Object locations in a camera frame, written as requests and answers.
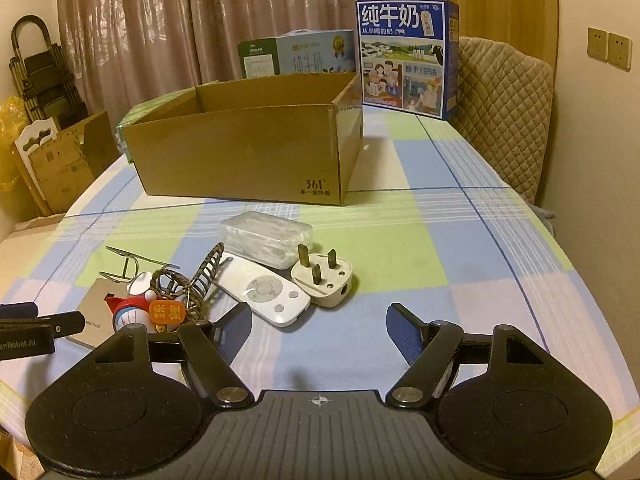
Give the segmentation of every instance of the plug prong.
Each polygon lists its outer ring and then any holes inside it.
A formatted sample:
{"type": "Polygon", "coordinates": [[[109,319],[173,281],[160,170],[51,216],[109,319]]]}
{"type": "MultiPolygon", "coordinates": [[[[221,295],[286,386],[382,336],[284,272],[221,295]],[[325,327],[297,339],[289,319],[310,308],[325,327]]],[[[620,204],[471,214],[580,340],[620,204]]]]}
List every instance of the plug prong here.
{"type": "Polygon", "coordinates": [[[309,262],[309,249],[305,244],[298,244],[298,258],[300,259],[300,265],[303,267],[311,267],[309,262]]]}
{"type": "Polygon", "coordinates": [[[336,261],[336,258],[335,258],[335,249],[331,249],[326,257],[329,260],[329,262],[328,262],[329,263],[329,268],[330,269],[335,269],[335,267],[338,264],[338,262],[336,261]]]}
{"type": "Polygon", "coordinates": [[[320,285],[320,282],[322,281],[322,274],[320,274],[320,266],[318,264],[311,267],[311,276],[314,279],[314,285],[320,285]]]}

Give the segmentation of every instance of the power plug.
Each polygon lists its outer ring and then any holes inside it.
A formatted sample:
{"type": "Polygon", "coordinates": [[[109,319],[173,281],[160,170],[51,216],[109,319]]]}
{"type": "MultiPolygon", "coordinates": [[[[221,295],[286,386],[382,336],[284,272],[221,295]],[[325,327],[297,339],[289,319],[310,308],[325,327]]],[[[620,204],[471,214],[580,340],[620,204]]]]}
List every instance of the power plug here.
{"type": "Polygon", "coordinates": [[[351,290],[351,264],[337,258],[335,249],[328,254],[309,254],[304,244],[298,245],[298,257],[291,279],[311,297],[311,303],[325,308],[337,306],[351,290]]]}

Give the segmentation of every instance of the orange tag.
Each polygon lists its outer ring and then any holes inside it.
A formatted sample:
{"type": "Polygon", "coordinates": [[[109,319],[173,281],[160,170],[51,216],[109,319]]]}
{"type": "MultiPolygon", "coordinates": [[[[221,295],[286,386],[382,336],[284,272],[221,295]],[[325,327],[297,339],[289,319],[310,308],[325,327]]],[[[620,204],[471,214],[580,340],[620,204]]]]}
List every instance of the orange tag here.
{"type": "Polygon", "coordinates": [[[180,301],[153,300],[149,304],[151,321],[161,325],[178,325],[184,321],[187,309],[180,301]]]}

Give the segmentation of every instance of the blue milk box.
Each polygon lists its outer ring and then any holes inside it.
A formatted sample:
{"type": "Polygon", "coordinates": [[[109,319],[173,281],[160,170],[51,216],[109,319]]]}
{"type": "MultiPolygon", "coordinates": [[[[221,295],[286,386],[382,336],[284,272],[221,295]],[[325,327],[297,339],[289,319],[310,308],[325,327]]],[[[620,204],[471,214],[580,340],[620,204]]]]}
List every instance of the blue milk box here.
{"type": "Polygon", "coordinates": [[[365,104],[448,119],[458,98],[458,5],[359,0],[365,104]]]}
{"type": "Polygon", "coordinates": [[[292,30],[238,43],[243,78],[309,72],[355,72],[352,30],[292,30]]]}

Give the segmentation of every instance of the cardboard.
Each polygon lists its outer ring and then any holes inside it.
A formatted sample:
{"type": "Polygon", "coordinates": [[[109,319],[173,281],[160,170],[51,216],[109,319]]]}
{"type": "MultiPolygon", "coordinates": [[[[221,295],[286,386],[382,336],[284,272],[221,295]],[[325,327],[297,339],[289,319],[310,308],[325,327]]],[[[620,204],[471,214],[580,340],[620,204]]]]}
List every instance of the cardboard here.
{"type": "Polygon", "coordinates": [[[458,98],[458,6],[448,0],[358,1],[365,104],[448,119],[458,98]]]}
{"type": "Polygon", "coordinates": [[[292,30],[275,38],[238,43],[242,77],[355,72],[353,31],[292,30]]]}
{"type": "Polygon", "coordinates": [[[124,126],[149,195],[342,203],[362,143],[354,73],[199,86],[124,126]]]}
{"type": "MultiPolygon", "coordinates": [[[[214,83],[217,83],[217,81],[213,81],[207,84],[214,84],[214,83]]],[[[175,99],[176,97],[178,97],[178,95],[183,94],[184,92],[187,92],[187,91],[189,91],[188,88],[176,90],[175,92],[170,92],[169,94],[161,95],[160,97],[157,97],[155,99],[151,99],[149,101],[145,101],[143,103],[137,104],[127,112],[127,115],[125,115],[120,121],[120,123],[118,124],[118,126],[116,126],[116,143],[118,145],[118,149],[120,150],[120,153],[124,153],[126,155],[127,162],[132,162],[132,160],[131,160],[131,154],[129,153],[129,147],[127,146],[127,141],[124,138],[124,133],[122,129],[127,124],[135,123],[137,120],[139,120],[140,118],[148,114],[151,110],[159,107],[164,103],[171,101],[172,99],[175,99]]]]}
{"type": "Polygon", "coordinates": [[[29,160],[50,211],[63,213],[119,156],[107,112],[100,112],[43,142],[29,160]]]}
{"type": "Polygon", "coordinates": [[[87,348],[96,348],[110,338],[113,330],[113,314],[104,301],[107,294],[117,298],[129,296],[126,283],[114,283],[105,278],[95,280],[76,310],[84,316],[84,330],[79,334],[66,336],[67,339],[87,348]]]}

